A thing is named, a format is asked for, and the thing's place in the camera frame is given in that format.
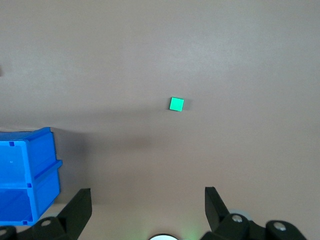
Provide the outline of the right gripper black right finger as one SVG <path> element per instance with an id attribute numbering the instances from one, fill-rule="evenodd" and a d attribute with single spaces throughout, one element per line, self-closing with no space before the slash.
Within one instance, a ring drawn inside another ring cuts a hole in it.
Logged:
<path id="1" fill-rule="evenodd" d="M 211 231 L 203 240 L 305 240 L 293 224 L 270 220 L 262 227 L 240 213 L 230 213 L 215 187 L 204 189 L 205 215 Z"/>

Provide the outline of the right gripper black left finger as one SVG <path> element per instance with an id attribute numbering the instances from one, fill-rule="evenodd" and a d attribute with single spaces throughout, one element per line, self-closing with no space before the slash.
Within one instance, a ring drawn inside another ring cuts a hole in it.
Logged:
<path id="1" fill-rule="evenodd" d="M 8 225 L 0 228 L 2 240 L 77 240 L 92 216 L 90 188 L 80 189 L 55 217 L 39 220 L 28 229 L 17 232 Z"/>

